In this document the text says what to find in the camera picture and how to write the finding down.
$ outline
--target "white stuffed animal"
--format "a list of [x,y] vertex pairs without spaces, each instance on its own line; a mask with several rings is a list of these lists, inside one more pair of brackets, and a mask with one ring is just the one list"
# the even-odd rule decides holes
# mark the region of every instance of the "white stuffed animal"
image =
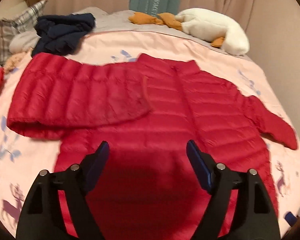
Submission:
[[201,40],[212,42],[224,37],[221,49],[231,55],[243,55],[250,49],[248,37],[241,26],[221,13],[191,8],[178,13],[176,20],[182,22],[182,29],[186,34]]

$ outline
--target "navy blue clothing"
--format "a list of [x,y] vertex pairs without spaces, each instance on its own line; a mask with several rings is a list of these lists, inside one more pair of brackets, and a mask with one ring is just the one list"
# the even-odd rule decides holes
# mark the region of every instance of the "navy blue clothing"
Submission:
[[38,17],[34,28],[41,38],[32,51],[32,57],[40,52],[59,56],[73,54],[80,39],[94,26],[95,18],[91,13]]

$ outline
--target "purple deer print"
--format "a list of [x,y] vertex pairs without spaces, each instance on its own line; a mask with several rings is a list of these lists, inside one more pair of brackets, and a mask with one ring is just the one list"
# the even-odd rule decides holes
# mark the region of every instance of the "purple deer print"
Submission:
[[278,171],[281,171],[281,177],[277,182],[277,187],[278,187],[278,191],[279,191],[280,195],[283,197],[281,188],[282,187],[284,188],[284,194],[286,195],[287,194],[287,186],[286,186],[286,182],[284,179],[284,171],[283,171],[282,163],[278,161],[276,168]]
[[[16,228],[17,223],[19,221],[21,209],[22,209],[22,203],[21,202],[25,201],[25,196],[22,194],[22,191],[20,190],[18,184],[14,187],[14,192],[13,192],[13,185],[10,184],[10,190],[11,190],[11,193],[12,193],[13,197],[15,198],[15,200],[17,202],[17,207],[11,205],[6,200],[3,200],[2,201],[3,205],[2,205],[1,216],[2,216],[2,219],[4,220],[3,215],[4,215],[4,213],[6,213],[6,216],[7,216],[7,219],[8,219],[8,222],[9,222],[10,226],[12,228]],[[13,226],[11,225],[8,214],[12,218],[14,218],[14,225]]]

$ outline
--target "bed sheet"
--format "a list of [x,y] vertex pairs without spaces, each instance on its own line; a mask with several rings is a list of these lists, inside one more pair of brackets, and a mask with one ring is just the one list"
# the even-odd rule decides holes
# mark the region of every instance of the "bed sheet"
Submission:
[[[141,31],[98,33],[88,36],[79,52],[68,58],[102,65],[135,61],[140,53],[182,61],[194,59],[202,70],[233,82],[246,96],[259,97],[270,111],[291,124],[259,66],[210,50],[189,39]],[[20,136],[6,126],[14,89],[30,60],[30,54],[27,54],[18,67],[6,76],[0,94],[0,220],[14,236],[23,200],[32,182],[42,169],[53,172],[60,146],[59,141]],[[300,141],[299,149],[293,151],[267,138],[264,140],[270,151],[272,176],[279,202],[278,221],[283,235],[289,229],[284,220],[285,214],[288,211],[296,214],[300,208]]]

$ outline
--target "plaid fabric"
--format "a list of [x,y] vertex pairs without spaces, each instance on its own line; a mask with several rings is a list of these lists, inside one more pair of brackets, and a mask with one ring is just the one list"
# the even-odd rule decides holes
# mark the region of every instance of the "plaid fabric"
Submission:
[[14,19],[0,20],[0,66],[12,55],[9,51],[11,40],[19,33],[33,28],[37,18],[43,15],[43,9],[47,0],[42,0],[25,10]]

